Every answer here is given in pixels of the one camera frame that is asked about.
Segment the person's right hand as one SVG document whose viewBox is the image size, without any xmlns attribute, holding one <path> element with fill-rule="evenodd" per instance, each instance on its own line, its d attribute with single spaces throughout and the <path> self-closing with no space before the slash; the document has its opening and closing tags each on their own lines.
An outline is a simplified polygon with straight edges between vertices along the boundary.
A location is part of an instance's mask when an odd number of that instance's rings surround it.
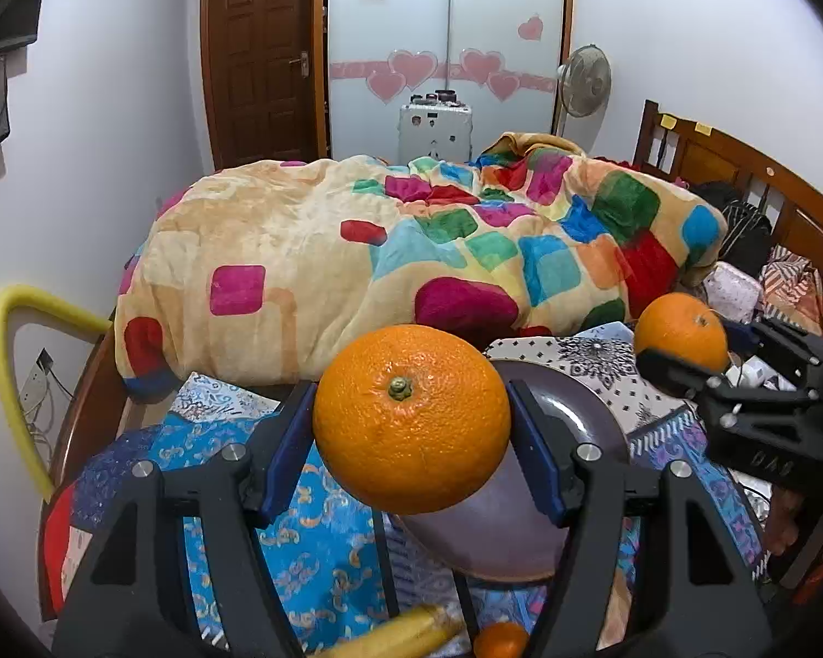
<svg viewBox="0 0 823 658">
<path fill-rule="evenodd" d="M 796 518 L 804 497 L 791 490 L 771 489 L 769 517 L 765 520 L 764 546 L 769 553 L 781 555 L 798 539 Z"/>
</svg>

